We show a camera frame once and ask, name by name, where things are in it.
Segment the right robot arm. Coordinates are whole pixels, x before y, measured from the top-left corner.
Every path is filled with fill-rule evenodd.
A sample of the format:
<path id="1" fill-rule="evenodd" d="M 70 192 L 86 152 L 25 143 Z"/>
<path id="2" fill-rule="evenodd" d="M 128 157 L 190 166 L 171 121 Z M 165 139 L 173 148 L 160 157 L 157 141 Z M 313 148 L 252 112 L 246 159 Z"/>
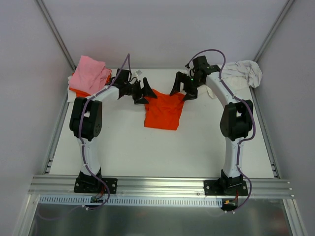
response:
<path id="1" fill-rule="evenodd" d="M 223 106 L 220 131 L 225 137 L 225 162 L 217 180 L 204 181 L 206 196 L 246 196 L 248 189 L 242 172 L 244 142 L 250 132 L 255 133 L 253 103 L 238 98 L 222 79 L 222 66 L 210 65 L 205 56 L 192 60 L 193 68 L 188 72 L 177 72 L 170 95 L 183 90 L 184 101 L 198 97 L 198 87 L 208 86 Z"/>

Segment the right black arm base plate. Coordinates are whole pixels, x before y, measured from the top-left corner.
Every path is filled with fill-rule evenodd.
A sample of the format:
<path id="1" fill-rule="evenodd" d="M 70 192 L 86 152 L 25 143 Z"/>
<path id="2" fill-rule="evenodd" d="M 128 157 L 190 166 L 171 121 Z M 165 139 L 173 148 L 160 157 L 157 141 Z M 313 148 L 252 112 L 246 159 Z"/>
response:
<path id="1" fill-rule="evenodd" d="M 223 183 L 220 179 L 217 180 L 205 180 L 204 193 L 206 196 L 247 196 L 249 194 L 247 184 L 242 181 L 241 184 L 228 187 L 226 183 Z"/>

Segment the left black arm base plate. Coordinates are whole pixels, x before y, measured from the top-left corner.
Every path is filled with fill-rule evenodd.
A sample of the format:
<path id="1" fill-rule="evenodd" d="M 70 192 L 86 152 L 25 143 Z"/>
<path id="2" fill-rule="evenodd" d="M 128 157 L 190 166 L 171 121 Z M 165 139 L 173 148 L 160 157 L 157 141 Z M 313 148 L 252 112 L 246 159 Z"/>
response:
<path id="1" fill-rule="evenodd" d="M 75 193 L 103 193 L 116 194 L 117 182 L 116 178 L 101 178 L 103 183 L 92 176 L 88 176 L 88 181 L 83 181 L 81 177 L 77 177 L 74 185 L 73 192 Z"/>

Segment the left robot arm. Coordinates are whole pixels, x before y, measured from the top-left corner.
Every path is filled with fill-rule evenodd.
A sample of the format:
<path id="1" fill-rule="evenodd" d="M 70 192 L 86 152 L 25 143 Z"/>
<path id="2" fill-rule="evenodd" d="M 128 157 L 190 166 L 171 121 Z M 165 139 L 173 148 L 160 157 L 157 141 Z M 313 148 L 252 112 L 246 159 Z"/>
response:
<path id="1" fill-rule="evenodd" d="M 101 165 L 95 140 L 102 129 L 102 108 L 105 99 L 110 96 L 120 99 L 126 95 L 132 97 L 134 104 L 146 105 L 149 103 L 146 97 L 157 98 L 148 79 L 140 79 L 139 75 L 140 70 L 131 73 L 129 70 L 119 69 L 116 76 L 111 77 L 100 91 L 74 100 L 69 128 L 77 138 L 83 161 L 78 179 L 85 183 L 91 192 L 98 192 L 102 188 Z"/>

